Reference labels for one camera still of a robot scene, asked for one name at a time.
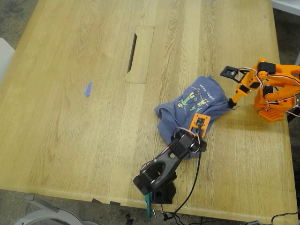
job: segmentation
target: wire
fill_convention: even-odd
[[[294,113],[292,113],[292,112],[289,112],[289,111],[286,111],[286,112],[289,113],[289,114],[294,115],[295,117],[300,117],[299,115],[296,115],[296,114],[294,114]]]
[[[283,214],[277,214],[277,215],[274,215],[271,219],[271,223],[270,224],[267,224],[267,225],[273,225],[273,221],[276,217],[283,217],[283,216],[286,216],[286,215],[295,215],[295,214],[298,214],[300,213],[300,206],[298,207],[298,211],[297,212],[287,212],[287,213],[283,213]],[[255,221],[252,221],[252,222],[246,222],[245,225],[247,224],[250,224],[250,223],[254,223],[254,222],[259,222],[258,220],[255,220]]]
[[[195,179],[194,179],[194,183],[193,183],[193,186],[192,186],[192,189],[189,193],[189,195],[187,196],[187,198],[184,200],[184,202],[177,208],[177,210],[174,212],[174,214],[176,214],[180,209],[181,207],[188,201],[188,199],[190,198],[190,196],[192,195],[192,192],[195,188],[195,185],[196,185],[196,182],[197,182],[197,178],[198,178],[198,173],[199,173],[199,168],[200,168],[200,159],[201,159],[201,154],[199,155],[199,158],[198,158],[198,163],[197,163],[197,171],[196,171],[196,176],[195,176]]]
[[[221,221],[223,221],[223,220],[222,219],[210,220],[210,221],[205,221],[202,224],[209,223],[209,222],[221,222]]]
[[[297,164],[298,169],[300,170],[300,165],[299,165],[299,163],[298,163],[296,160],[293,160],[293,162],[294,162],[295,164]]]
[[[169,149],[169,146],[166,147],[164,150],[161,151],[161,153],[159,153],[153,160],[148,161],[147,163],[143,164],[141,166],[140,172],[142,171],[142,169],[147,166],[150,162],[154,161],[157,157],[159,157],[160,155],[164,154],[167,150]]]
[[[152,162],[153,160],[150,160],[150,161],[148,161],[147,163],[144,163],[142,166],[141,166],[141,169],[140,169],[140,171],[142,171],[142,169],[144,168],[144,166],[146,166],[146,165],[148,165],[150,162]]]
[[[297,212],[287,212],[287,213],[284,213],[284,214],[277,214],[277,215],[275,215],[275,216],[272,217],[271,224],[273,224],[273,220],[276,217],[283,217],[283,216],[286,216],[286,215],[295,215],[295,214],[298,214],[299,212],[300,212],[300,206],[298,207],[298,211]]]
[[[176,131],[177,129],[185,130],[185,131],[189,132],[190,134],[192,134],[193,136],[195,136],[195,134],[194,134],[192,131],[190,131],[190,130],[188,130],[188,129],[185,129],[184,127],[178,127],[178,128],[176,128],[176,129],[174,130],[174,132],[173,132],[173,136],[174,136],[174,137],[175,137],[175,131]]]
[[[210,223],[210,222],[220,222],[220,221],[224,221],[223,219],[216,219],[216,220],[205,221],[205,222],[202,223],[202,220],[203,220],[203,217],[201,217],[201,222],[200,222],[200,223],[191,223],[191,224],[188,224],[188,225],[202,225],[202,224]]]
[[[176,217],[179,219],[179,222],[180,222],[182,225],[185,225],[183,222],[181,222],[180,217],[179,217],[177,214],[175,214],[175,217],[174,217],[174,219],[175,219],[175,221],[176,221],[176,224],[179,224],[179,223],[177,223]]]
[[[294,80],[298,85],[300,85],[300,82],[299,81],[297,81],[296,80],[296,78],[291,78],[291,77],[289,77],[289,76],[283,76],[283,75],[270,75],[270,74],[268,74],[268,76],[273,76],[273,77],[284,77],[284,78],[290,78],[290,79],[292,79],[292,80]]]
[[[269,79],[266,79],[266,81],[269,81]],[[275,88],[277,91],[279,91],[277,87],[275,87],[275,86],[272,86],[272,87]]]
[[[255,71],[255,77],[257,78],[257,80],[259,81],[259,83],[261,84],[261,88],[263,88],[263,82],[261,81],[261,79],[259,79],[258,75],[257,75],[257,70],[256,69],[253,69],[253,68],[250,68],[250,67],[240,67],[238,69],[238,72],[240,71],[240,69],[249,69],[249,70],[253,70]]]

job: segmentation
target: white chair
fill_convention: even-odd
[[[300,16],[300,0],[272,0],[273,8]],[[300,52],[295,65],[300,65]]]
[[[3,38],[0,38],[0,82],[14,54],[14,49]]]

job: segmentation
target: floor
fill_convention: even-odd
[[[37,0],[0,0],[0,37],[4,38],[14,49],[22,36],[29,17],[36,5]],[[300,42],[297,37],[300,34],[300,17],[274,10],[277,30],[277,39],[280,60],[282,64],[293,64],[298,52]],[[293,159],[300,162],[300,120],[297,118],[289,123],[291,147]],[[13,224],[20,216],[32,211],[35,207],[23,200],[24,193],[0,190],[0,225]],[[125,215],[129,213],[134,219],[135,225],[174,225],[174,220],[164,222],[159,211],[156,212],[157,219],[147,219],[146,211],[143,209],[106,205],[93,202],[81,202],[49,196],[40,196],[43,200],[53,206],[67,209],[82,220],[90,220],[100,225],[122,225],[125,224]],[[199,223],[201,217],[181,215],[185,224]],[[210,225],[240,225],[242,222],[203,218],[203,222]]]

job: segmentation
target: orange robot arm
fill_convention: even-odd
[[[263,108],[259,115],[269,121],[281,120],[283,113],[290,110],[296,104],[295,96],[300,93],[300,79],[294,75],[300,74],[300,67],[296,65],[281,65],[266,62],[259,59],[253,68],[243,67],[241,70],[226,67],[221,75],[238,82],[236,94],[229,99],[229,106],[233,108],[239,98],[248,95],[252,90],[260,88],[255,97],[255,108]],[[241,72],[244,74],[241,80],[235,76]],[[273,87],[281,87],[273,92]]]

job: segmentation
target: white wire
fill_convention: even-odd
[[[296,115],[296,114],[294,114],[294,113],[292,113],[292,112],[289,112],[289,111],[286,111],[287,113],[289,113],[289,114],[292,114],[292,115],[294,115],[294,116],[296,116],[296,117],[300,117],[299,115]]]
[[[185,130],[185,131],[189,132],[190,134],[192,134],[193,136],[197,136],[197,138],[198,138],[198,143],[200,144],[200,137],[199,137],[198,133],[195,134],[194,132],[192,132],[192,131],[190,131],[190,130],[184,128],[184,127],[178,127],[178,128],[176,128],[176,129]]]
[[[200,137],[199,137],[199,135],[198,135],[198,133],[196,133],[196,136],[197,136],[197,138],[198,138],[198,143],[200,144]],[[200,150],[200,147],[197,149],[197,151],[192,151],[192,153],[197,153],[198,151]]]
[[[177,130],[177,129],[185,130],[185,131],[189,132],[190,134],[192,134],[193,136],[195,136],[195,134],[192,131],[190,131],[190,130],[184,128],[184,127],[178,127],[175,130]]]
[[[281,100],[279,100],[279,101],[276,101],[276,102],[268,102],[268,101],[266,101],[266,102],[268,102],[268,103],[277,103],[277,102],[282,102],[282,101],[284,101],[284,100],[288,100],[288,99],[291,99],[291,98],[294,98],[294,97],[296,97],[296,96],[294,95],[294,96],[292,96],[292,97],[283,98],[283,99],[281,99]]]
[[[270,74],[268,74],[268,76],[273,76],[273,77],[283,77],[283,78],[290,78],[290,79],[292,79],[292,80],[294,80],[298,85],[300,85],[300,82],[298,82],[297,80],[295,80],[295,79],[293,79],[293,78],[291,78],[291,77],[289,77],[289,76],[282,76],[282,75],[270,75]]]
[[[255,77],[257,78],[257,80],[258,80],[259,83],[261,84],[261,85],[260,85],[261,88],[263,88],[263,82],[261,81],[261,79],[259,79],[259,77],[258,77],[258,75],[257,75],[257,70],[256,70],[256,69],[253,69],[253,68],[250,68],[250,67],[240,67],[240,68],[238,69],[238,73],[239,73],[240,69],[249,69],[249,70],[255,71]]]
[[[281,99],[281,100],[279,100],[279,101],[276,101],[276,102],[268,102],[267,100],[265,100],[266,103],[267,103],[267,106],[268,106],[267,109],[266,109],[266,111],[268,111],[268,110],[270,109],[270,103],[278,103],[278,102],[282,102],[282,101],[284,101],[284,100],[288,100],[288,99],[291,99],[291,98],[294,98],[294,97],[296,97],[296,96],[283,98],[283,99]]]

